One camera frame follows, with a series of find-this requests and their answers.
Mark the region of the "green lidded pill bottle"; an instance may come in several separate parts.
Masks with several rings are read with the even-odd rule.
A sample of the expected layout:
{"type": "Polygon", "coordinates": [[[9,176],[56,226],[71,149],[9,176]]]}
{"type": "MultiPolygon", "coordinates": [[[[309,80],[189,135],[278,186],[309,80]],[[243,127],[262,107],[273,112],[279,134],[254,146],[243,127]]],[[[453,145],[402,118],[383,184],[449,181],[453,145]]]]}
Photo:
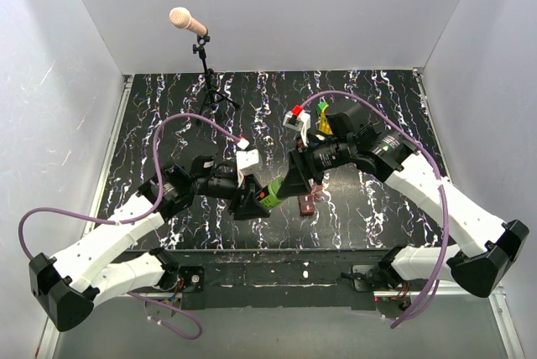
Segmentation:
{"type": "Polygon", "coordinates": [[[284,199],[278,197],[278,192],[280,186],[282,185],[283,179],[277,178],[273,180],[270,184],[264,186],[257,194],[256,200],[261,204],[261,206],[267,211],[271,211],[276,206],[279,206],[284,202],[284,199]]]}

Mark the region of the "brown weekly pill organizer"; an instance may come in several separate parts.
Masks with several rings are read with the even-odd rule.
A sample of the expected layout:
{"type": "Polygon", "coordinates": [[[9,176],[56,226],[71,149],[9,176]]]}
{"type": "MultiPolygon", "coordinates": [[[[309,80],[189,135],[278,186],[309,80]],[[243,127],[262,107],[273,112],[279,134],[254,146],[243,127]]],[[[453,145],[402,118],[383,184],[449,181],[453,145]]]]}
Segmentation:
{"type": "Polygon", "coordinates": [[[301,216],[313,216],[315,214],[315,202],[323,190],[323,185],[313,185],[310,194],[298,197],[301,216]]]}

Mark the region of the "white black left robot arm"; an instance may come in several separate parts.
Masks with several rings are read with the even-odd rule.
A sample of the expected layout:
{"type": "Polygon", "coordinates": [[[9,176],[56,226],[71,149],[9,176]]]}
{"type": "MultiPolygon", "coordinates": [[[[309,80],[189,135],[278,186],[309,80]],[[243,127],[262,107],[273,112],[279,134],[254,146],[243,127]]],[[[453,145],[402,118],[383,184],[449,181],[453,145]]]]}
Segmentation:
{"type": "Polygon", "coordinates": [[[253,149],[237,152],[221,166],[210,156],[195,158],[189,172],[170,165],[142,184],[107,224],[51,257],[39,253],[31,258],[31,292],[55,328],[71,330],[99,304],[135,289],[172,290],[180,281],[180,265],[163,248],[126,262],[115,260],[188,208],[195,196],[229,200],[239,221],[268,216],[255,198],[260,185],[253,173],[259,164],[253,149]]]}

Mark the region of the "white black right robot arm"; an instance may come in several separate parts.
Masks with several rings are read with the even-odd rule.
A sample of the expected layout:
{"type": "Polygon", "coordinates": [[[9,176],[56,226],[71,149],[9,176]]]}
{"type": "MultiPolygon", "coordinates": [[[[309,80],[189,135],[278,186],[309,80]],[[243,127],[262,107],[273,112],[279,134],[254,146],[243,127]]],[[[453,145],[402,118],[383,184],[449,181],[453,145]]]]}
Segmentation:
{"type": "Polygon", "coordinates": [[[449,232],[447,248],[392,248],[363,281],[396,290],[408,281],[435,277],[488,297],[516,262],[529,228],[485,211],[452,183],[437,178],[424,153],[394,129],[379,130],[365,106],[340,101],[326,108],[326,120],[330,131],[323,133],[311,129],[310,115],[302,107],[286,113],[283,124],[298,137],[279,199],[308,194],[327,170],[354,164],[449,232]]]}

